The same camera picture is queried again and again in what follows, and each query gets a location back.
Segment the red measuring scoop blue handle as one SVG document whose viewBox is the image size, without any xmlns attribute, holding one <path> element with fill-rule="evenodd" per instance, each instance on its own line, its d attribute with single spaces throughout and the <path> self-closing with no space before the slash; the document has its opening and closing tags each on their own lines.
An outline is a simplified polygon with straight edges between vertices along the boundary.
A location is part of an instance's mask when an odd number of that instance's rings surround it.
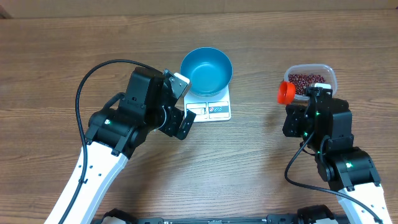
<svg viewBox="0 0 398 224">
<path fill-rule="evenodd" d="M 289 105 L 295 97 L 295 85 L 291 82 L 282 81 L 277 93 L 277 102 L 283 105 Z"/>
</svg>

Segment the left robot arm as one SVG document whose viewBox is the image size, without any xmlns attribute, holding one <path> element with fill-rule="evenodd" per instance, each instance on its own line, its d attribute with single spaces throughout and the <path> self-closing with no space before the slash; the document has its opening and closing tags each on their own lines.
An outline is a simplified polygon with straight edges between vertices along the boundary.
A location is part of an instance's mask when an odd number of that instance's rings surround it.
<svg viewBox="0 0 398 224">
<path fill-rule="evenodd" d="M 185 139 L 195 114 L 175 105 L 191 85 L 179 73 L 136 67 L 126 91 L 91 115 L 86 147 L 46 223 L 90 223 L 110 185 L 151 131 Z"/>
</svg>

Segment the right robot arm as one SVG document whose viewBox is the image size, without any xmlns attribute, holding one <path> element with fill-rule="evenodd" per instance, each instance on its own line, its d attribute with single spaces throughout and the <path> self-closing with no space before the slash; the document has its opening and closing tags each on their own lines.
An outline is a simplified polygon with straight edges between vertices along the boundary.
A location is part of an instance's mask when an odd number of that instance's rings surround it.
<svg viewBox="0 0 398 224">
<path fill-rule="evenodd" d="M 289 183 L 335 195 L 350 223 L 391 223 L 376 166 L 367 152 L 354 146 L 349 104 L 332 93 L 308 87 L 308 105 L 288 104 L 282 128 L 285 136 L 302 138 L 300 152 L 313 150 L 318 174 L 329 187 Z"/>
</svg>

